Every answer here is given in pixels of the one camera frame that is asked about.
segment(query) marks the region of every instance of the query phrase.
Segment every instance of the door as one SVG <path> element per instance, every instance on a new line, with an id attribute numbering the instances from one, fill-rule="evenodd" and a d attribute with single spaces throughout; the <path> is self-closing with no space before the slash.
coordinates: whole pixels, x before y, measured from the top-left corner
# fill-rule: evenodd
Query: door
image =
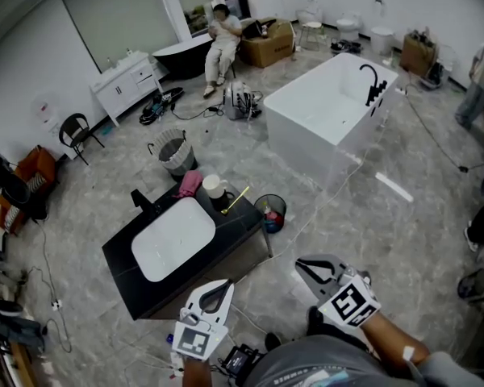
<path id="1" fill-rule="evenodd" d="M 113 81 L 113 84 L 119 88 L 120 95 L 123 97 L 126 105 L 130 105 L 138 100 L 140 92 L 130 73 L 125 73 L 118 77 Z"/>

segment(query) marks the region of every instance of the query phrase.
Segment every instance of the cardboard box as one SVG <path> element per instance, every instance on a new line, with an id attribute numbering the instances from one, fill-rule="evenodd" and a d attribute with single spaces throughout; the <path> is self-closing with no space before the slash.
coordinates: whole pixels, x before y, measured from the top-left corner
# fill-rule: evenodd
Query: cardboard box
<path id="1" fill-rule="evenodd" d="M 261 23 L 272 18 L 262 19 Z M 291 56 L 294 50 L 294 32 L 288 20 L 277 19 L 268 30 L 269 37 L 257 37 L 240 41 L 239 57 L 248 65 L 266 68 L 277 61 Z"/>
<path id="2" fill-rule="evenodd" d="M 418 40 L 405 35 L 403 40 L 402 58 L 400 67 L 418 76 L 426 76 L 437 60 L 436 47 L 428 47 Z"/>

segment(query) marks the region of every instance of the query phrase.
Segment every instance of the white cup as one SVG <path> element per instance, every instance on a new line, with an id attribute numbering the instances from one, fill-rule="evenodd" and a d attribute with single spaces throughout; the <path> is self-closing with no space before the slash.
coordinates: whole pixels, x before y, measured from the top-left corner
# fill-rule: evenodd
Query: white cup
<path id="1" fill-rule="evenodd" d="M 211 199 L 219 199 L 226 192 L 227 181 L 221 181 L 217 175 L 208 175 L 202 181 L 202 187 Z"/>

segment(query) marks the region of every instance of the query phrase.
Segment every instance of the white toilet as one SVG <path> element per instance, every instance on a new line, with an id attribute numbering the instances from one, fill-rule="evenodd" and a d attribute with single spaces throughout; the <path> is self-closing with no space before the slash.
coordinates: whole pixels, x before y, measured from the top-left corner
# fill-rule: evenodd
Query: white toilet
<path id="1" fill-rule="evenodd" d="M 340 39 L 353 42 L 358 40 L 358 31 L 362 27 L 362 16 L 359 13 L 349 11 L 343 14 L 341 20 L 337 20 L 337 28 L 340 31 Z"/>

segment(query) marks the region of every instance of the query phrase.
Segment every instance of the white pants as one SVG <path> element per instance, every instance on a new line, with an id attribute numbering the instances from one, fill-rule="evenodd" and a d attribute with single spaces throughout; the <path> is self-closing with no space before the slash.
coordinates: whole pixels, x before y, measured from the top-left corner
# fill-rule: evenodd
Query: white pants
<path id="1" fill-rule="evenodd" d="M 219 74 L 226 75 L 235 59 L 236 46 L 237 43 L 233 41 L 213 42 L 207 54 L 207 62 L 204 65 L 207 81 L 217 81 Z"/>

